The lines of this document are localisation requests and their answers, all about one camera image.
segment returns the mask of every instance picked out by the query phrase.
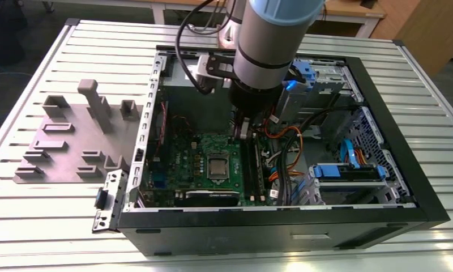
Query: aluminum table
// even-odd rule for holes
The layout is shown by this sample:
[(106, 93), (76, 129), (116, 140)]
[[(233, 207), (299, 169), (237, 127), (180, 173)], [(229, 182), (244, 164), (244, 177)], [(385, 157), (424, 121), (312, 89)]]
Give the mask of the aluminum table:
[[(452, 221), (365, 250), (145, 258), (125, 237), (92, 235), (101, 184), (16, 184), (48, 95), (86, 103), (82, 78), (109, 104), (144, 96), (156, 45), (176, 26), (69, 20), (0, 129), (0, 269), (32, 271), (453, 271), (453, 109), (412, 55), (392, 41), (308, 35), (301, 53), (360, 57)], [(182, 45), (215, 48), (185, 31)]]

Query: black plastic part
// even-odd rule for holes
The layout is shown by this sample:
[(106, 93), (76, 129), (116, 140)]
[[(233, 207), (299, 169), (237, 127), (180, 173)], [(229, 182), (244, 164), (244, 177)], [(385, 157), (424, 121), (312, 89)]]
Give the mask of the black plastic part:
[(65, 21), (65, 25), (66, 26), (76, 26), (76, 25), (78, 25), (80, 22), (81, 22), (81, 20), (77, 19), (77, 18), (68, 18), (68, 20)]
[(98, 210), (102, 210), (105, 207), (106, 195), (108, 195), (108, 190), (104, 190), (102, 187), (98, 188), (97, 195), (96, 195), (96, 203), (93, 204), (93, 206)]
[(403, 227), (384, 227), (384, 228), (375, 228), (371, 232), (363, 233), (355, 239), (344, 242), (343, 244), (337, 245), (340, 249), (355, 249), (364, 244), (380, 239), (383, 236), (389, 235), (395, 231), (399, 231)]
[(404, 42), (401, 40), (392, 40), (393, 41), (393, 44), (396, 46), (405, 46)]
[(244, 117), (253, 118), (259, 112), (268, 109), (280, 96), (283, 86), (267, 90), (249, 88), (239, 80), (232, 80), (229, 87), (229, 101), (237, 107)]
[(261, 67), (264, 69), (280, 69), (280, 68), (291, 65), (291, 63), (292, 63), (292, 61), (281, 63), (281, 64), (268, 64), (268, 63), (259, 62), (241, 50), (240, 44), (239, 44), (237, 51), (240, 52), (240, 54), (243, 55), (245, 60), (249, 61), (249, 63), (252, 63), (253, 65), (256, 65), (256, 66), (259, 66), (259, 67)]
[(252, 153), (252, 140), (240, 141), (241, 169), (243, 169), (243, 191), (245, 199), (255, 195), (256, 174), (255, 153)]
[(144, 157), (144, 150), (141, 148), (136, 149), (134, 162), (140, 162)]
[(235, 207), (239, 205), (239, 192), (189, 191), (184, 198), (174, 199), (176, 207)]
[(221, 63), (229, 64), (229, 65), (233, 66), (233, 57), (212, 55), (208, 58), (208, 62), (207, 62), (208, 74), (215, 75), (217, 77), (223, 77), (223, 78), (239, 79), (239, 77), (236, 76), (236, 74), (233, 72), (220, 70), (220, 64)]

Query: floor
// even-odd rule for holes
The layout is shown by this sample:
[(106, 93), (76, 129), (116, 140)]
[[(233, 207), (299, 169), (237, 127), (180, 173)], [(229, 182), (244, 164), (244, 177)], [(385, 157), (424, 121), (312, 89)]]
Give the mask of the floor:
[[(10, 66), (0, 66), (0, 72), (21, 72), (33, 74), (40, 61), (68, 18), (108, 20), (130, 23), (153, 23), (149, 9), (92, 6), (77, 4), (54, 4), (54, 12), (46, 14), (41, 2), (25, 1), (22, 8), (29, 26), (18, 31), (17, 37), (25, 50), (25, 59)], [(185, 12), (166, 10), (166, 24), (178, 24)], [(197, 16), (193, 24), (204, 25), (208, 16)], [(433, 78), (443, 94), (453, 106), (453, 62), (448, 63), (440, 74)], [(24, 90), (29, 77), (22, 74), (0, 75), (0, 126)]]

